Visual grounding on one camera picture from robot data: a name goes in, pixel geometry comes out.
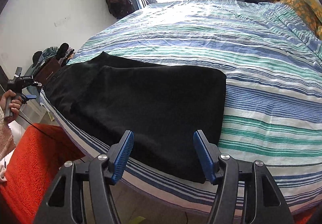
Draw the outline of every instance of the striped bedsheet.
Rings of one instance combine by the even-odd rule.
[[[90,38],[70,64],[102,51],[164,65],[220,69],[227,92],[219,149],[268,165],[293,213],[322,200],[321,43],[288,6],[232,0],[155,3]],[[42,102],[88,155],[108,146]],[[130,159],[123,181],[185,210],[208,213],[216,187]],[[241,216],[240,182],[236,216]]]

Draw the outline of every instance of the black pants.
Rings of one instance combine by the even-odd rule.
[[[173,176],[205,181],[193,146],[202,129],[217,144],[226,76],[199,66],[162,66],[101,53],[67,65],[45,87],[67,119],[108,145],[134,132],[131,157]]]

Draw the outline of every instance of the person's hand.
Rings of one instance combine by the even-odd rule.
[[[1,109],[3,110],[3,112],[5,110],[5,104],[7,102],[7,98],[10,96],[15,97],[16,94],[12,90],[9,90],[2,95],[2,98],[0,101],[0,106],[1,106]],[[9,124],[10,122],[14,121],[18,117],[21,105],[22,105],[22,98],[21,97],[19,97],[19,99],[17,99],[17,100],[12,100],[12,102],[9,104],[9,107],[10,107],[11,111],[13,112],[13,119],[6,121],[6,123]]]

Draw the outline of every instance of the yellow-green object on floor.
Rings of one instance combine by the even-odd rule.
[[[287,4],[303,22],[322,40],[322,6],[315,0],[273,0]]]
[[[136,218],[134,218],[134,219],[130,220],[130,221],[128,222],[128,224],[139,224],[139,223],[141,223],[143,220],[145,220],[145,218],[144,218],[144,217],[140,217],[140,216],[138,216],[138,217],[136,217]]]

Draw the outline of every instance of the metal screw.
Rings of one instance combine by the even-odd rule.
[[[264,166],[264,163],[260,160],[256,160],[255,161],[255,164],[258,166],[258,167],[263,167]]]
[[[104,160],[106,160],[106,159],[107,159],[107,155],[106,155],[106,154],[101,154],[101,155],[99,155],[99,156],[98,156],[98,159],[99,159],[100,161],[104,161]]]
[[[66,168],[68,168],[68,167],[73,165],[73,162],[72,161],[66,161],[64,165],[65,165]]]
[[[230,156],[229,156],[229,154],[227,154],[227,153],[222,153],[222,154],[220,154],[220,157],[223,159],[223,160],[229,160],[230,159]]]

